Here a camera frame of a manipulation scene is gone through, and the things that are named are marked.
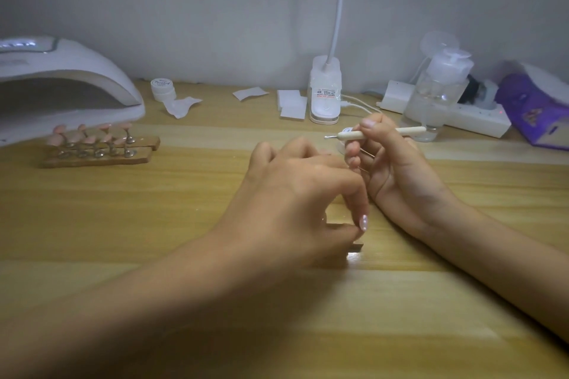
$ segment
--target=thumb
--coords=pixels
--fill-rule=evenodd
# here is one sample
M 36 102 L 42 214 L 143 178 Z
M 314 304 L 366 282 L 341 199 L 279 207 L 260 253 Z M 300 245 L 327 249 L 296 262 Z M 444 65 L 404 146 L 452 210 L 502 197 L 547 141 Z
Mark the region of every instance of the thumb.
M 347 248 L 364 232 L 355 225 L 348 223 L 328 223 L 324 228 L 323 238 L 330 252 L 347 250 Z
M 411 165 L 416 161 L 419 151 L 405 141 L 392 124 L 365 118 L 359 123 L 359 127 L 367 138 L 380 143 L 385 148 L 393 164 Z

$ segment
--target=hand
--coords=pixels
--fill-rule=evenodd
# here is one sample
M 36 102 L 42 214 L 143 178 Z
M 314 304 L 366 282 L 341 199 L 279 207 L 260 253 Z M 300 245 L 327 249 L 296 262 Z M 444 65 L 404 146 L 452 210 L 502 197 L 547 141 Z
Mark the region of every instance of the hand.
M 344 158 L 362 176 L 367 193 L 380 210 L 410 235 L 421 238 L 445 225 L 461 203 L 415 141 L 403 138 L 395 127 L 383 114 L 363 119 L 354 130 L 364 132 L 367 139 L 348 141 Z
M 326 223 L 326 208 L 338 195 L 348 199 L 354 225 Z M 278 152 L 262 142 L 237 194 L 206 237 L 221 249 L 231 246 L 250 278 L 273 280 L 347 250 L 366 230 L 368 211 L 364 181 L 341 157 L 318 153 L 304 138 Z

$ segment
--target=white cable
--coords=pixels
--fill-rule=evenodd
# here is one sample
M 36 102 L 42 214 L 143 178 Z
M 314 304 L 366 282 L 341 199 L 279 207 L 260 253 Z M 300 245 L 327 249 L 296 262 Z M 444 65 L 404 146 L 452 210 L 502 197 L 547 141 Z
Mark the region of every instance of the white cable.
M 359 108 L 360 110 L 366 111 L 367 114 L 371 114 L 371 113 L 372 113 L 372 112 L 371 112 L 370 110 L 368 110 L 367 108 L 362 107 L 361 105 L 358 105 L 358 104 L 352 104 L 351 102 L 348 102 L 348 101 L 346 101 L 346 100 L 341 101 L 341 102 L 340 102 L 340 106 L 341 106 L 341 107 L 356 107 L 356 108 Z
M 362 101 L 361 99 L 358 99 L 358 98 L 356 98 L 356 97 L 354 97 L 354 96 L 342 95 L 342 97 L 345 98 L 345 99 L 351 99 L 351 100 L 354 100 L 354 101 L 356 101 L 356 102 L 359 102 L 359 103 L 362 104 L 363 106 L 368 107 L 369 109 L 374 110 L 374 111 L 376 111 L 376 112 L 378 112 L 378 113 L 381 112 L 381 111 L 378 110 L 376 107 L 373 107 L 373 106 L 371 106 L 371 105 L 368 105 L 367 103 L 365 103 L 365 102 Z
M 425 57 L 423 59 L 423 61 L 419 64 L 419 67 L 417 68 L 415 74 L 413 74 L 413 76 L 411 77 L 411 79 L 409 80 L 409 84 L 413 84 L 413 81 L 415 81 L 415 77 L 419 75 L 419 73 L 421 72 L 421 68 L 423 67 L 423 65 L 425 64 L 425 62 L 429 59 L 429 57 Z
M 344 0 L 337 0 L 336 2 L 336 22 L 334 23 L 334 34 L 332 35 L 332 43 L 330 44 L 330 52 L 326 59 L 326 65 L 330 65 L 334 53 L 336 52 L 336 44 L 338 43 L 338 31 L 340 30 L 340 20 L 342 17 L 342 4 Z

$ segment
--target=uv nail lamp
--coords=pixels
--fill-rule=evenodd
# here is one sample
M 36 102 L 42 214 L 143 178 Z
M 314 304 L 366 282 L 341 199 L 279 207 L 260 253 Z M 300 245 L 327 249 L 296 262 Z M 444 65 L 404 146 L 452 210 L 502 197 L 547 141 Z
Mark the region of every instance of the uv nail lamp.
M 131 121 L 145 114 L 132 81 L 101 54 L 68 39 L 0 39 L 0 146 L 53 127 Z

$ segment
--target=plastic bottle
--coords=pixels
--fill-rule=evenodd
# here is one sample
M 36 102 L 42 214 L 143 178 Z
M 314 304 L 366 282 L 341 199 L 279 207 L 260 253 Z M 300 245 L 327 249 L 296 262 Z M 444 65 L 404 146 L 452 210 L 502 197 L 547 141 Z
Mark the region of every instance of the plastic bottle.
M 429 142 L 437 137 L 447 119 L 448 108 L 458 102 L 468 85 L 466 77 L 474 66 L 470 56 L 463 50 L 444 48 L 420 75 L 399 123 L 402 127 L 427 128 L 425 133 L 413 136 L 414 140 Z

